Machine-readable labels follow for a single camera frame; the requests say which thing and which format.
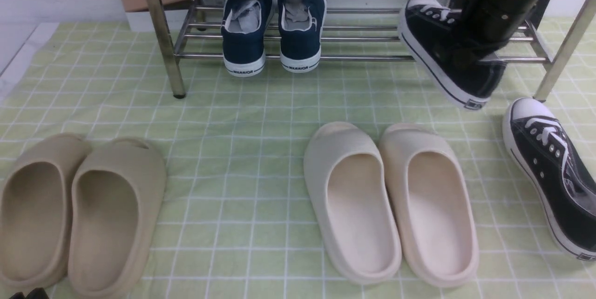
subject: chrome metal rod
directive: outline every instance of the chrome metal rod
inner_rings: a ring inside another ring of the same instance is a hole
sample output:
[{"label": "chrome metal rod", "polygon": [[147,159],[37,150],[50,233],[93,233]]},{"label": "chrome metal rod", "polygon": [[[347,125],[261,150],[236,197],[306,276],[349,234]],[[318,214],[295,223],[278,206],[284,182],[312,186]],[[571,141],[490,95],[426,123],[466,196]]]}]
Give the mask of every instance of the chrome metal rod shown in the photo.
[{"label": "chrome metal rod", "polygon": [[[179,53],[181,59],[221,59],[222,53]],[[267,59],[279,59],[278,54],[267,54]],[[321,56],[322,61],[413,61],[411,55],[349,55],[328,54]],[[541,57],[501,57],[502,61],[509,63],[542,64],[547,60]]]},{"label": "chrome metal rod", "polygon": [[[221,23],[189,23],[188,27],[200,29],[219,29]],[[277,23],[272,23],[267,28],[269,30],[278,30]],[[323,27],[327,31],[396,31],[396,25],[326,25]]]},{"label": "chrome metal rod", "polygon": [[[223,7],[218,6],[198,6],[198,10],[203,11],[223,11]],[[327,14],[399,14],[399,8],[328,8]]]},{"label": "chrome metal rod", "polygon": [[507,63],[516,63],[516,64],[544,64],[547,63],[548,60],[543,57],[500,57],[501,61],[506,61]]},{"label": "chrome metal rod", "polygon": [[563,69],[571,58],[573,51],[577,48],[583,34],[588,29],[592,19],[594,19],[594,15],[596,15],[596,0],[584,1],[582,8],[579,10],[579,13],[577,13],[577,17],[567,33],[567,36],[565,36],[565,39],[562,41],[549,70],[547,70],[547,74],[538,86],[538,89],[534,94],[534,99],[543,102],[547,99],[558,78],[561,76]]},{"label": "chrome metal rod", "polygon": [[166,66],[172,92],[174,97],[182,99],[186,96],[186,90],[184,89],[183,77],[180,74],[176,55],[174,55],[174,46],[172,45],[170,28],[168,27],[166,13],[163,10],[162,0],[147,0],[147,6],[149,8],[149,15],[151,15],[151,21],[153,21],[157,43],[162,53],[163,63]]},{"label": "chrome metal rod", "polygon": [[542,36],[536,32],[536,28],[532,23],[530,23],[530,21],[526,21],[526,25],[528,25],[528,35],[534,38],[534,42],[531,42],[530,46],[538,57],[544,57],[548,60],[548,63],[544,64],[544,68],[545,70],[549,71],[552,66],[551,63],[553,63],[553,56],[549,51],[549,47],[542,39]]},{"label": "chrome metal rod", "polygon": [[186,42],[188,39],[186,37],[186,35],[188,33],[188,23],[190,23],[191,19],[193,19],[194,16],[196,15],[196,9],[195,9],[196,2],[198,2],[198,0],[192,0],[192,5],[190,6],[190,9],[187,12],[186,18],[184,19],[183,27],[182,27],[182,29],[180,29],[180,34],[178,34],[176,44],[174,44],[174,54],[177,54],[180,51],[183,51],[184,46],[186,46]]},{"label": "chrome metal rod", "polygon": [[[221,59],[222,53],[180,53],[181,59]],[[279,59],[278,54],[267,54],[267,59]],[[322,61],[413,61],[411,55],[322,55]]]},{"label": "chrome metal rod", "polygon": [[[221,34],[185,34],[186,38],[192,38],[194,40],[221,40]],[[264,36],[264,40],[266,41],[278,41],[281,40],[281,37],[274,34],[266,34]],[[323,42],[369,42],[369,43],[379,43],[379,42],[399,42],[400,38],[398,36],[327,36],[322,37],[321,41]],[[532,37],[511,37],[509,40],[513,43],[527,43],[533,42],[534,38]]]}]

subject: navy blue sneaker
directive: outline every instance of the navy blue sneaker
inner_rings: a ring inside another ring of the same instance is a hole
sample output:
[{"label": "navy blue sneaker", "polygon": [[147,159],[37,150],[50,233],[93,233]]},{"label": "navy blue sneaker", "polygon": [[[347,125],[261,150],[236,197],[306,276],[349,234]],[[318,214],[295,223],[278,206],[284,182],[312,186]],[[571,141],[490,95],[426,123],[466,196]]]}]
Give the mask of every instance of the navy blue sneaker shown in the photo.
[{"label": "navy blue sneaker", "polygon": [[263,36],[273,14],[273,0],[225,0],[223,63],[230,74],[247,77],[263,70]]},{"label": "navy blue sneaker", "polygon": [[290,72],[313,70],[321,59],[327,0],[277,0],[281,64]]}]

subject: cream slide sandal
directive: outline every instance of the cream slide sandal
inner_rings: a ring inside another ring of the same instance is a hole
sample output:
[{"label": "cream slide sandal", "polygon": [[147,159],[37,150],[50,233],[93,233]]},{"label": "cream slide sandal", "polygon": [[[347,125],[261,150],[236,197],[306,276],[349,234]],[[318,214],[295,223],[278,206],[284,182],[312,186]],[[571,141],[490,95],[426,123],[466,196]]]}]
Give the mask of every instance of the cream slide sandal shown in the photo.
[{"label": "cream slide sandal", "polygon": [[466,182],[447,141],[419,125],[395,124],[379,149],[412,271],[438,287],[468,282],[478,269],[478,242]]},{"label": "cream slide sandal", "polygon": [[85,159],[73,182],[68,277],[81,298],[120,298],[142,275],[166,187],[153,146],[117,138]]},{"label": "cream slide sandal", "polygon": [[373,140],[346,122],[324,125],[306,148],[304,176],[337,271],[363,285],[391,278],[402,253]]},{"label": "cream slide sandal", "polygon": [[91,146],[58,134],[26,150],[0,190],[0,279],[20,291],[58,282],[68,265],[70,186]]}]

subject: shoe logo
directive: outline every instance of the shoe logo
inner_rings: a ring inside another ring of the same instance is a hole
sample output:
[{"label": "shoe logo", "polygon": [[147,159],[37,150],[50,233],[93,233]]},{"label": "shoe logo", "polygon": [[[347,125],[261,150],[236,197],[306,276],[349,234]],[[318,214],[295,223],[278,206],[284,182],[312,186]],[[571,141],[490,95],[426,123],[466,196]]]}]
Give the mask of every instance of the shoe logo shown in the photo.
[{"label": "shoe logo", "polygon": [[309,68],[311,68],[310,66],[300,66],[299,68],[295,68],[292,66],[288,66],[289,69],[291,70],[308,70]]},{"label": "shoe logo", "polygon": [[230,72],[235,73],[235,74],[252,74],[255,71],[250,70],[250,71],[234,71],[234,70],[230,70]]},{"label": "shoe logo", "polygon": [[590,256],[582,253],[577,256],[577,259],[580,261],[594,261],[596,260],[596,256]]},{"label": "shoe logo", "polygon": [[466,102],[466,105],[464,106],[464,108],[468,108],[471,110],[479,110],[483,106],[484,106],[483,103],[470,99],[470,100],[468,100],[468,102]]}]

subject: sneaker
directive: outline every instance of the sneaker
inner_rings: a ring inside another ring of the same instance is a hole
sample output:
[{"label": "sneaker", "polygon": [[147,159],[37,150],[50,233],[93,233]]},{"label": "sneaker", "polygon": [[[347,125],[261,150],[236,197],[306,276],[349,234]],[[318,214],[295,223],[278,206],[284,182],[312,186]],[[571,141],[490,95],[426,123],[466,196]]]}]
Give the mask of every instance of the sneaker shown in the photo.
[{"label": "sneaker", "polygon": [[273,0],[225,0],[223,63],[230,74],[244,78],[263,70],[263,37],[273,14]]},{"label": "sneaker", "polygon": [[321,59],[321,35],[327,0],[277,0],[281,64],[294,73],[315,69]]},{"label": "sneaker", "polygon": [[596,259],[596,183],[553,113],[516,100],[503,118],[505,148],[532,180],[554,241],[577,259]]},{"label": "sneaker", "polygon": [[[490,99],[507,63],[494,52],[465,67],[441,61],[434,50],[436,43],[451,39],[459,18],[460,13],[444,8],[436,0],[409,0],[400,12],[400,38],[451,102],[458,107],[477,110]],[[466,40],[466,43],[477,45],[473,40]],[[455,40],[449,45],[453,49],[461,47]]]}]

